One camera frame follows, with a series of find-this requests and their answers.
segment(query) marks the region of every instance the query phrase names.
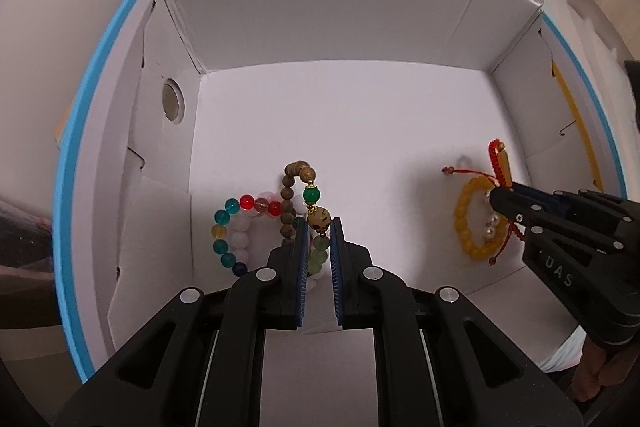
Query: yellow beaded bracelet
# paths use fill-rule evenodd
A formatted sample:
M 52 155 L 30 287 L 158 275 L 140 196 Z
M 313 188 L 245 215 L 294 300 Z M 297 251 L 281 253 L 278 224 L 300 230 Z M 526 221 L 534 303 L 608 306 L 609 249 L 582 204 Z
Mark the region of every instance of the yellow beaded bracelet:
M 501 247 L 508 231 L 508 220 L 504 216 L 496 214 L 496 216 L 498 216 L 498 222 L 495 223 L 494 237 L 486 238 L 484 245 L 478 247 L 473 240 L 471 230 L 466 222 L 466 214 L 473 194 L 475 192 L 487 192 L 493 188 L 495 188 L 495 185 L 489 178 L 478 176 L 478 178 L 472 178 L 466 183 L 458 198 L 458 204 L 455 209 L 456 220 L 454 227 L 458 233 L 458 240 L 460 241 L 462 250 L 472 259 L 486 259 L 492 256 L 495 251 Z

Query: finger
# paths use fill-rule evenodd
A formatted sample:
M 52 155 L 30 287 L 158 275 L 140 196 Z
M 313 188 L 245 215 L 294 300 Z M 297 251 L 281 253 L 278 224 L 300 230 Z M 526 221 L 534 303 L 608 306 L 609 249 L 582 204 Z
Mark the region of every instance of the finger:
M 581 402 L 590 400 L 600 391 L 598 377 L 592 375 L 583 363 L 579 363 L 575 369 L 574 378 L 571 381 L 571 391 Z
M 580 364 L 583 364 L 590 374 L 597 375 L 606 361 L 607 352 L 587 337 L 582 344 Z
M 634 367 L 640 354 L 640 344 L 632 344 L 624 351 L 617 353 L 607 362 L 598 375 L 601 385 L 616 385 L 622 383 Z

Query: triangular cutout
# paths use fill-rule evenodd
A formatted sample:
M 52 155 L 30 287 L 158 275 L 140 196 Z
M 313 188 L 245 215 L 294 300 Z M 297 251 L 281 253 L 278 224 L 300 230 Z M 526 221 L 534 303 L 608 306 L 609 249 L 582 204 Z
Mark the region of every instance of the triangular cutout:
M 118 378 L 143 389 L 151 389 L 174 330 L 175 323 L 164 324 L 122 365 Z
M 466 321 L 465 331 L 487 387 L 494 389 L 520 376 L 518 367 L 475 323 Z

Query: metal rivet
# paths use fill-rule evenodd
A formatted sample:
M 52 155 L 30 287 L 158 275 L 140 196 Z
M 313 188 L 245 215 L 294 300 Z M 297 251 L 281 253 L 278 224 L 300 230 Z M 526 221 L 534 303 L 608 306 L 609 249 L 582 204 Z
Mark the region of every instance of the metal rivet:
M 276 270 L 268 267 L 260 268 L 255 273 L 255 276 L 261 281 L 271 281 L 274 279 L 274 277 L 276 277 Z
M 185 304 L 191 304 L 200 298 L 200 292 L 196 288 L 187 288 L 180 294 L 180 300 Z
M 377 266 L 367 266 L 362 271 L 362 274 L 364 275 L 364 277 L 366 277 L 366 279 L 377 281 L 384 275 L 384 272 Z
M 445 302 L 455 302 L 460 297 L 458 290 L 456 290 L 455 288 L 450 288 L 448 286 L 442 288 L 438 292 L 438 295 Z

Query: white wall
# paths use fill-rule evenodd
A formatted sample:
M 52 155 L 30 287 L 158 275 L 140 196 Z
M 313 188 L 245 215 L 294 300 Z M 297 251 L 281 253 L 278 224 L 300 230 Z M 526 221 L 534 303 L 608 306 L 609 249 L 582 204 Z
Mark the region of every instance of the white wall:
M 0 199 L 50 216 L 54 131 L 121 0 L 0 0 Z

